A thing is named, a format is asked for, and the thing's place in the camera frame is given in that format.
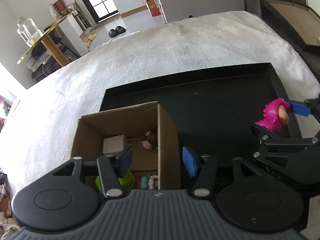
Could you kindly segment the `white usb charger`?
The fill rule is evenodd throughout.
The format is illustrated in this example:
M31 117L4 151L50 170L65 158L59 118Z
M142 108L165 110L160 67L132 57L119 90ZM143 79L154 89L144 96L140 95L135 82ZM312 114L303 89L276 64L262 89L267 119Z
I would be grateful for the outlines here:
M122 135L105 138L103 141L103 155L119 155L127 146L131 146L131 140Z

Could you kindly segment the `black slippers pair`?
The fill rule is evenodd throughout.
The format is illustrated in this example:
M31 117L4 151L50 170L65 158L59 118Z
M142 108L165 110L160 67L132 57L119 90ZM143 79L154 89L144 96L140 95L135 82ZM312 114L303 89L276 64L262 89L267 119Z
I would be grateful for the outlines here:
M117 26L115 29L110 29L108 32L108 35L110 38L114 38L120 34L123 34L126 32L126 29L122 26Z

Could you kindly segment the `yellow slippers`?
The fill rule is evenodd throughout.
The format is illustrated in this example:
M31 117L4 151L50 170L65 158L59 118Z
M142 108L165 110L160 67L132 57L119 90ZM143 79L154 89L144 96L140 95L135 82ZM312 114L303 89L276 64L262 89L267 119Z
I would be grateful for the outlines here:
M96 38L97 35L98 35L98 34L95 33L95 34L92 34L92 35L89 35L89 36L88 36L87 40L84 42L84 44L85 44L85 46L86 46L87 48L89 48L91 42Z

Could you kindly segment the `brown haired girl figurine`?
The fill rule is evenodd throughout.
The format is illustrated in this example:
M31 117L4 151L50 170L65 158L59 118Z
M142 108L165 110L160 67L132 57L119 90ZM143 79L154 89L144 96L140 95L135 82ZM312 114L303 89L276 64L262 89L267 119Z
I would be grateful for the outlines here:
M143 141L140 142L146 150L153 150L158 147L158 133L156 129L147 131Z

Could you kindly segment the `green plug charger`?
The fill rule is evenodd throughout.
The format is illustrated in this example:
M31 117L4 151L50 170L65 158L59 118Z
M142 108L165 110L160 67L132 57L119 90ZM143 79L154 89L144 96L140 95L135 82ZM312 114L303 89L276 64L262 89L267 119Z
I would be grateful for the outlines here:
M123 176L123 178L118 178L118 181L119 181L121 187L124 189L124 191L125 191L126 193L128 193L128 192L133 188L136 180L135 180L132 172L131 172L130 170L128 170L128 171L126 172L125 176ZM96 179L95 179L95 184L96 184L98 190L99 190L100 192L102 192L101 186L100 186L100 179L99 179L99 177L96 177Z

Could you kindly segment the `pink doll figurine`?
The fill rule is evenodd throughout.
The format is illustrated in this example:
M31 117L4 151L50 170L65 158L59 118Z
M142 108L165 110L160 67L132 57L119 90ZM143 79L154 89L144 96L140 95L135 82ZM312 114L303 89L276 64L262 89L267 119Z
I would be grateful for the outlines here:
M263 109L264 118L255 122L255 124L273 133L279 133L282 127L289 122L290 109L291 105L284 99L273 100Z

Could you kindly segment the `white fluffy blanket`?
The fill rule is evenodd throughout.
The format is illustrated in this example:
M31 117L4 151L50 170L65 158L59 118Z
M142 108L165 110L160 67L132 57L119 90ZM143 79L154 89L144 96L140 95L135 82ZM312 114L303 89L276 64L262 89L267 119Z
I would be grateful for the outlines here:
M98 46L26 90L13 104L1 131L1 169L12 193L70 158L79 118L99 111L108 88L261 62L273 65L292 100L319 94L319 82L292 46L246 11L171 22Z

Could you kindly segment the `orange cardboard box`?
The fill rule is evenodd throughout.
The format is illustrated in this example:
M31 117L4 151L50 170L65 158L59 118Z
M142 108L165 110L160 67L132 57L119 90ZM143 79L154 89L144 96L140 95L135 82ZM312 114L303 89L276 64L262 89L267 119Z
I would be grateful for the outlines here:
M146 6L148 7L148 10L152 17L161 15L160 9L158 8L155 0L145 0L145 1L146 1Z

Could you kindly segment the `gold round side table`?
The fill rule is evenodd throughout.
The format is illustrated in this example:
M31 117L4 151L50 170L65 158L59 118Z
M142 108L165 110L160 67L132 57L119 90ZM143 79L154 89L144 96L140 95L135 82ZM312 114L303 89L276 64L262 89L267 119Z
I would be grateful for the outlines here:
M54 23L48 30L46 30L43 35L38 38L35 43L28 48L28 50L20 57L20 59L16 62L16 64L20 64L27 55L39 44L42 43L43 46L46 48L48 53L52 55L52 57L56 60L56 62L61 66L64 67L67 64L69 64L68 59L65 57L65 55L62 53L62 51L57 47L57 45L54 43L54 41L51 39L49 34L54 31L60 23L62 23L64 20L66 20L69 16L71 16L72 13L69 12L67 15L63 16L63 18L59 19L56 23Z

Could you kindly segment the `blue red cup figurine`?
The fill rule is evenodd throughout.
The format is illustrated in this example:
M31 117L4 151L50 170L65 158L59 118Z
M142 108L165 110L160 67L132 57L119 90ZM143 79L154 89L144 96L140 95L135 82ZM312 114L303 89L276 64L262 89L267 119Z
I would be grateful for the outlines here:
M143 190L158 189L158 176L155 174L142 176L142 178L140 179L140 188Z

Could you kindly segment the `clear glass jar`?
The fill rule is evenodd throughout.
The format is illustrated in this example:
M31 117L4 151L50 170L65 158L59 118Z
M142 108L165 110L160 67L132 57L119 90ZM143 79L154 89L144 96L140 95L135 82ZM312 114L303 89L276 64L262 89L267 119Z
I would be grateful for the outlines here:
M17 21L17 26L18 35L29 47L32 47L43 36L42 31L31 18L20 17Z

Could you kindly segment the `black tray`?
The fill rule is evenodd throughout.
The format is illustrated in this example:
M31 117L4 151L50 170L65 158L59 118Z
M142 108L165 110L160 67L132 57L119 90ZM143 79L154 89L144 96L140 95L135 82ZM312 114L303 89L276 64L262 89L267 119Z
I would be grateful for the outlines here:
M251 232L274 233L306 228L309 197L264 171L253 158L260 141L251 125L262 119L271 101L287 99L269 63L192 70L110 88L102 111L159 102L173 118L180 148L202 158L196 177L183 168L182 185L194 193L199 182L212 182L207 200L227 222ZM281 138L302 138L297 119Z

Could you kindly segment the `brown cardboard box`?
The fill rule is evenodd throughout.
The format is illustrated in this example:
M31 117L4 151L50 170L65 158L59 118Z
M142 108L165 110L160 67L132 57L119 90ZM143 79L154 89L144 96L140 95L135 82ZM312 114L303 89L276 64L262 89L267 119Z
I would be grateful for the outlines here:
M133 149L129 169L136 179L156 174L158 189L181 187L177 128L156 101L82 116L71 156L96 160L103 154L104 139L120 135Z

